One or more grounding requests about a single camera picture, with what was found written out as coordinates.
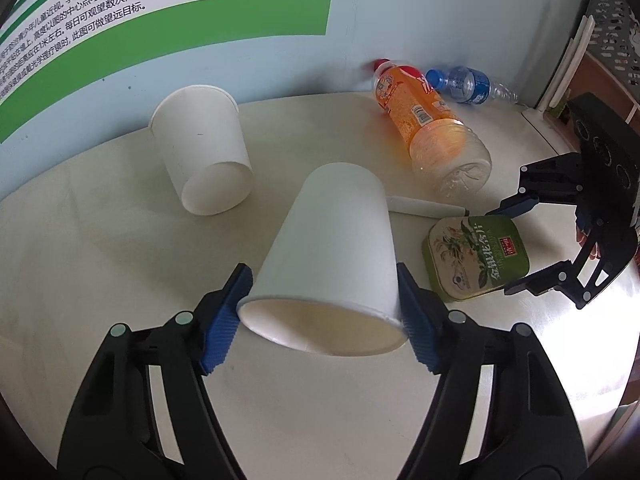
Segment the person right hand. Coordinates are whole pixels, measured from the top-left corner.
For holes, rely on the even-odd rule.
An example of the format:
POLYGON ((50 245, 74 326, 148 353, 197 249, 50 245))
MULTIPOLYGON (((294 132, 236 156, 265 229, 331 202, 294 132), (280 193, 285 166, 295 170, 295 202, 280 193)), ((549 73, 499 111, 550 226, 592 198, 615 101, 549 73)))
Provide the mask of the person right hand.
MULTIPOLYGON (((590 233, 594 226, 594 222, 588 214, 576 214, 576 242, 584 247, 588 244, 590 233)), ((601 251, 597 242, 590 247, 589 258, 591 260, 600 259, 601 251)))

